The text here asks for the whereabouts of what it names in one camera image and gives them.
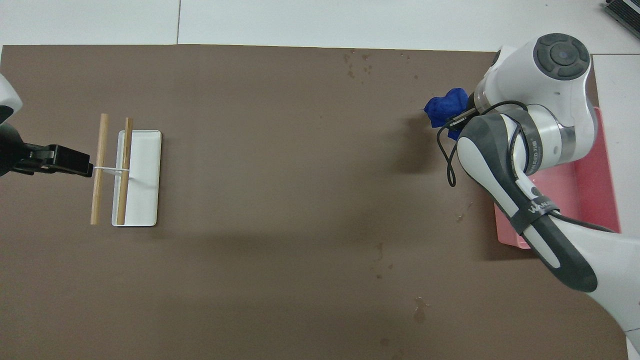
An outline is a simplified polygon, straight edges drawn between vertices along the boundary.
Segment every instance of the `brown surface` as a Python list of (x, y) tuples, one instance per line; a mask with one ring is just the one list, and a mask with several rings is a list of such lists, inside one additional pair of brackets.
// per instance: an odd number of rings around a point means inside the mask
[(106, 112), (164, 144), (153, 228), (111, 227), (111, 201), (90, 226), (89, 179), (0, 179), (0, 358), (624, 359), (458, 164), (447, 185), (421, 108), (492, 57), (6, 46), (25, 141), (95, 156)]

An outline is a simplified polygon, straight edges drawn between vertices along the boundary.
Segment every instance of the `white floor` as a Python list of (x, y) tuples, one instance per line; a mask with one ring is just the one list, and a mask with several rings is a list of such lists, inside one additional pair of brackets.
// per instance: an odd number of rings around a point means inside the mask
[(603, 5), (604, 0), (2, 0), (0, 54), (2, 45), (27, 44), (494, 51), (545, 33), (568, 33), (597, 54), (593, 63), (621, 226), (640, 236), (640, 159), (634, 156), (640, 137), (640, 40), (606, 15)]

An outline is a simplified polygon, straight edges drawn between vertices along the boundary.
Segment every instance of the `velcro strap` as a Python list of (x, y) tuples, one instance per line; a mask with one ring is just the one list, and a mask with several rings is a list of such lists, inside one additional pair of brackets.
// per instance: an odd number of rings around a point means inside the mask
[(542, 215), (550, 213), (553, 210), (560, 209), (553, 201), (551, 201), (551, 199), (543, 195), (533, 199), (528, 208), (518, 209), (509, 221), (516, 233), (518, 233), (518, 235), (522, 235), (531, 223), (536, 221)]

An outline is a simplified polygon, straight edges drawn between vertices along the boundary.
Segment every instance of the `wooden stick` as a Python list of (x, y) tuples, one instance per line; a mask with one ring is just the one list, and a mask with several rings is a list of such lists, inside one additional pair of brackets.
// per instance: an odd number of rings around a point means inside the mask
[(124, 216), (127, 211), (127, 190), (129, 189), (129, 164), (131, 162), (131, 133), (133, 132), (133, 119), (127, 117), (124, 127), (124, 147), (122, 149), (122, 166), (126, 169), (120, 177), (120, 196), (118, 196), (118, 216), (116, 225), (124, 225)]
[[(95, 166), (104, 166), (104, 153), (107, 151), (107, 129), (109, 128), (109, 115), (100, 115), (100, 130), (98, 132), (98, 153), (95, 159)], [(91, 201), (91, 225), (98, 225), (100, 222), (100, 200), (102, 199), (102, 169), (93, 171), (93, 198)]]

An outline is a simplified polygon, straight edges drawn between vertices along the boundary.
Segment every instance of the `round button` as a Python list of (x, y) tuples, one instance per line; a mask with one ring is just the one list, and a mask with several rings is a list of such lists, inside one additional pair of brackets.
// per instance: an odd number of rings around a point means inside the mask
[(571, 65), (578, 58), (578, 50), (575, 46), (563, 42), (551, 48), (551, 60), (558, 65)]

